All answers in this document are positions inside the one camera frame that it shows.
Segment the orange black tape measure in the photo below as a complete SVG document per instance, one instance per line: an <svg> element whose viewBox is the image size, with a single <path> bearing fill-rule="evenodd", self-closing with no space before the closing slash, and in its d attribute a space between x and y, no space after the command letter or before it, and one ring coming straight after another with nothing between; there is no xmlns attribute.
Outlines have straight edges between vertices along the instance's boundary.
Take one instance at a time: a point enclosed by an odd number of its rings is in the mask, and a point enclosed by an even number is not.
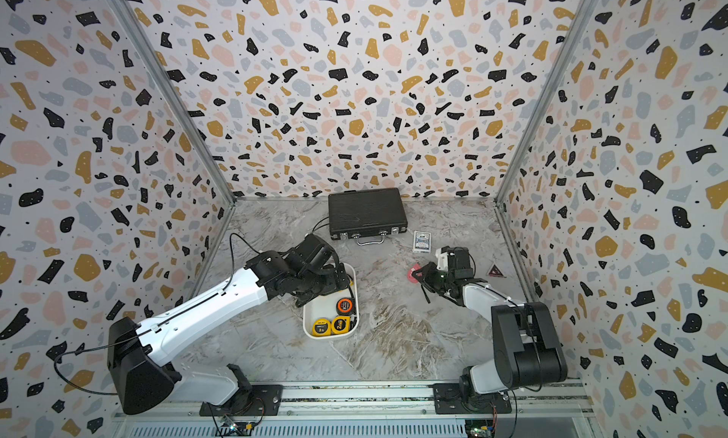
<svg viewBox="0 0 728 438"><path fill-rule="evenodd" d="M352 298L340 298L336 310L339 316L351 316L356 312L356 303Z"/></svg>

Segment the pink tape measure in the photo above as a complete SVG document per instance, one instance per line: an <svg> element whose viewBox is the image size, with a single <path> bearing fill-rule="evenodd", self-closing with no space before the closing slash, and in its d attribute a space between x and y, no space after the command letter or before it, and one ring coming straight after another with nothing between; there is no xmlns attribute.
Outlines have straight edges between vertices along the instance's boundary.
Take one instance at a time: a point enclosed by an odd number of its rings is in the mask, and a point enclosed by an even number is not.
<svg viewBox="0 0 728 438"><path fill-rule="evenodd" d="M410 283L418 284L419 282L413 277L413 273L415 271L419 270L421 267L419 264L415 264L412 268L409 269L409 272L407 274L407 279Z"/></svg>

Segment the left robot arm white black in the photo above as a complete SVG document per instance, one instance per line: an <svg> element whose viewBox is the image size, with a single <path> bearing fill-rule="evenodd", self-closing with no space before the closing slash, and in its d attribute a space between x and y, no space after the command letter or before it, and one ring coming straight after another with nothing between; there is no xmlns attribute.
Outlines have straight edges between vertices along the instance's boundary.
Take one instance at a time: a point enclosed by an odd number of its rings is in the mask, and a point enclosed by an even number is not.
<svg viewBox="0 0 728 438"><path fill-rule="evenodd" d="M254 390L239 366L210 368L177 357L212 330L277 297L289 295L304 307L355 287L354 269L309 233L284 252L258 253L227 280L183 305L142 322L118 320L109 331L107 367L122 411L146 413L172 400L198 402L204 415L244 413L254 402Z"/></svg>

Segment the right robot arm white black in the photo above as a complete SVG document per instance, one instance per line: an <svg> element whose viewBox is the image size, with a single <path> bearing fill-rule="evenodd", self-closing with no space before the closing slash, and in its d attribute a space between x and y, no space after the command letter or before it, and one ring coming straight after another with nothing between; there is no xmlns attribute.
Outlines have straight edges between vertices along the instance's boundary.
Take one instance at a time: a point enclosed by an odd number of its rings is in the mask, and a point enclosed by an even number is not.
<svg viewBox="0 0 728 438"><path fill-rule="evenodd" d="M434 262L415 269L411 277L426 298L437 295L491 324L493 358L464 369L459 381L462 398L518 388L538 391L567 378L567 362L549 308L540 301L518 303L478 278L467 248L441 248Z"/></svg>

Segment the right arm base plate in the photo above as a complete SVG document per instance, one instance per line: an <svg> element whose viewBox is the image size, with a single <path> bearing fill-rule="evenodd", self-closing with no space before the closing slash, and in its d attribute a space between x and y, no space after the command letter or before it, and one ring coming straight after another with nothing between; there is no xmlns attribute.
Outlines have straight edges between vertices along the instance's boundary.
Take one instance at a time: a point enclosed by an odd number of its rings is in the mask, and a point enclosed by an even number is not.
<svg viewBox="0 0 728 438"><path fill-rule="evenodd" d="M474 394L458 383L436 383L432 393L437 414L512 413L507 392Z"/></svg>

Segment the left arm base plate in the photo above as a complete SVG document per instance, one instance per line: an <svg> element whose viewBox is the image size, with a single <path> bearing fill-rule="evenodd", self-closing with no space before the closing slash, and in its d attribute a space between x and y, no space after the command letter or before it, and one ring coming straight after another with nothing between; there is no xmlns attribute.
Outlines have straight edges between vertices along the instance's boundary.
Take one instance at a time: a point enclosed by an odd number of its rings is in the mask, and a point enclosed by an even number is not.
<svg viewBox="0 0 728 438"><path fill-rule="evenodd" d="M275 416L280 409L284 386L280 384L253 385L236 392L220 406L204 402L199 415L206 416Z"/></svg>

